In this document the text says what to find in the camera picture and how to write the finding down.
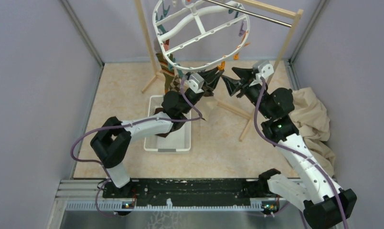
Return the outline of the brown checkered sock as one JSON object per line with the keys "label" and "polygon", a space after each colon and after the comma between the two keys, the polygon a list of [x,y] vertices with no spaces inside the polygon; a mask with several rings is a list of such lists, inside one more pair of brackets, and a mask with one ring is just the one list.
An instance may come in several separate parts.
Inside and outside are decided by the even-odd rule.
{"label": "brown checkered sock", "polygon": [[164,83],[164,93],[168,93],[169,91],[174,91],[174,92],[180,92],[180,87],[181,87],[181,79],[179,75],[168,75],[165,74],[165,83]]}

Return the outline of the white round clip hanger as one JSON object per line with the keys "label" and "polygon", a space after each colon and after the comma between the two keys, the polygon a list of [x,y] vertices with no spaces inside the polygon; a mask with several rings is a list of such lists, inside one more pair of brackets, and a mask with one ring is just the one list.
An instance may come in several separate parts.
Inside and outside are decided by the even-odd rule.
{"label": "white round clip hanger", "polygon": [[[248,13],[241,3],[232,0],[227,2],[211,0],[210,3],[212,3],[213,6],[211,5],[203,7],[202,5],[205,2],[206,1],[204,0],[197,0],[192,2],[181,0],[180,5],[182,8],[174,12],[171,12],[171,8],[176,6],[176,0],[173,0],[172,3],[170,3],[168,0],[160,0],[154,7],[152,14],[152,24],[156,33],[158,46],[161,50],[161,55],[164,60],[166,60],[168,64],[176,70],[200,71],[213,66],[222,69],[224,68],[224,63],[226,61],[230,59],[238,60],[241,49],[249,44],[247,39],[251,26],[250,19]],[[202,20],[203,16],[223,13],[226,11],[231,11],[235,15],[213,28],[207,28],[204,25]],[[191,38],[188,38],[186,41],[179,44],[167,44],[167,41],[180,34],[182,31],[184,31],[184,28],[187,25],[192,23],[196,24],[197,26],[199,32],[197,35],[192,36]],[[219,58],[198,67],[186,67],[179,64],[178,61],[173,57],[174,53],[182,51],[193,44],[197,44],[203,39],[214,36],[216,33],[228,29],[238,23],[241,23],[242,25],[239,34],[241,41],[236,44],[236,46],[232,46],[229,52],[220,55]]]}

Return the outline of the beige brown sock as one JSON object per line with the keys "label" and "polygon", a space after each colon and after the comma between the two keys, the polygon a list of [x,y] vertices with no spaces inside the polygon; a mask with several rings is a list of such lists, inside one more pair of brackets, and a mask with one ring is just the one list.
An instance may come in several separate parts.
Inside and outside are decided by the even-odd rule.
{"label": "beige brown sock", "polygon": [[217,106],[217,100],[211,90],[206,90],[204,92],[201,102],[207,109],[213,110]]}

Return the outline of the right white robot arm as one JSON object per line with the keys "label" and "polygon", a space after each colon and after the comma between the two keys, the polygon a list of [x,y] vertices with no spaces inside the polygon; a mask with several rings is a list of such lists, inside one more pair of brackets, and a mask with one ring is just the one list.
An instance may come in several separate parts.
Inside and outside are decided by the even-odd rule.
{"label": "right white robot arm", "polygon": [[316,160],[293,124],[294,110],[291,89],[277,88],[267,92],[267,77],[274,73],[272,65],[256,68],[233,67],[236,78],[223,77],[230,95],[247,97],[255,106],[253,123],[257,133],[272,144],[297,172],[297,184],[275,169],[259,177],[258,190],[270,197],[277,194],[301,211],[313,229],[330,229],[338,224],[349,228],[357,196],[352,189],[343,189]]}

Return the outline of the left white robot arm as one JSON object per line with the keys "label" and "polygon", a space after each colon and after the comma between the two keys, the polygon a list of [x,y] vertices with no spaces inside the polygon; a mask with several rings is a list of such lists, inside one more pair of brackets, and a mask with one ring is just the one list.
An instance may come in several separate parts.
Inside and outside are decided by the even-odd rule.
{"label": "left white robot arm", "polygon": [[100,159],[106,174],[120,197],[128,197],[133,190],[123,160],[129,145],[139,139],[157,135],[166,137],[191,120],[186,115],[195,110],[197,120],[203,118],[196,104],[206,95],[212,95],[224,71],[218,68],[189,72],[182,78],[188,89],[168,91],[155,114],[144,119],[120,121],[117,117],[106,120],[92,138],[90,145]]}

